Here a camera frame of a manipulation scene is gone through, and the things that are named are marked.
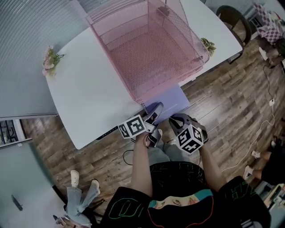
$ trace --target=black chair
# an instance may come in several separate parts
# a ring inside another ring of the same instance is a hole
[[[238,54],[239,56],[236,57],[234,60],[230,61],[229,64],[232,64],[235,60],[241,57],[242,53],[244,52],[244,47],[250,42],[251,39],[251,29],[248,21],[245,19],[245,17],[235,8],[227,5],[223,5],[218,8],[217,10],[217,16],[221,19],[222,22],[227,23],[231,26],[231,28],[228,28],[234,37],[237,39],[239,44],[242,46],[242,51],[240,51]],[[241,23],[244,25],[245,28],[245,39],[242,41],[241,38],[233,31],[236,24],[241,21]]]

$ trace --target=white table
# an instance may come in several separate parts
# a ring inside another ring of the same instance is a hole
[[[180,14],[177,0],[167,4]],[[214,57],[180,86],[242,50],[219,18],[200,0],[181,0],[189,26],[200,37],[215,43]],[[132,100],[112,64],[88,28],[59,54],[56,76],[47,77],[53,101],[77,149],[81,149],[143,108]]]

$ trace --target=jeans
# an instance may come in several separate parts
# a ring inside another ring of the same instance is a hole
[[[82,190],[76,187],[67,187],[67,216],[80,225],[91,227],[90,220],[82,214],[86,207],[98,196],[98,191],[91,185],[85,199],[81,198]]]
[[[159,141],[156,148],[148,149],[148,160],[150,166],[162,162],[191,162],[186,152],[180,150],[176,145],[170,145]]]

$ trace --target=pink wire basket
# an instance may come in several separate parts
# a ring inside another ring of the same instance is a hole
[[[200,39],[160,0],[113,0],[88,13],[88,21],[138,103],[199,71],[209,60]]]

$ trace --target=wooden floor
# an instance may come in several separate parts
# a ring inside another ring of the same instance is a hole
[[[236,165],[245,156],[264,120],[273,122],[269,84],[263,72],[267,63],[257,48],[258,41],[251,41],[243,56],[232,65],[225,62],[183,86],[191,104],[185,112],[206,126],[212,153],[221,169]],[[258,151],[266,150],[272,136],[280,133],[280,119],[285,110],[285,81],[281,67],[265,68],[265,71],[271,83],[270,92],[276,99],[275,125],[263,124],[261,135],[251,148]],[[87,189],[91,179],[96,178],[100,182],[100,199],[106,200],[98,210],[103,213],[116,189],[130,183],[132,167],[124,163],[122,154],[134,144],[122,139],[118,130],[98,143],[77,150],[59,117],[27,119],[23,124],[64,195],[65,187],[70,185],[72,169],[80,173],[79,187],[82,189]],[[160,128],[164,141],[174,137],[167,121]],[[242,175],[246,164],[253,160],[248,154],[238,167],[225,171],[225,176],[231,179]]]

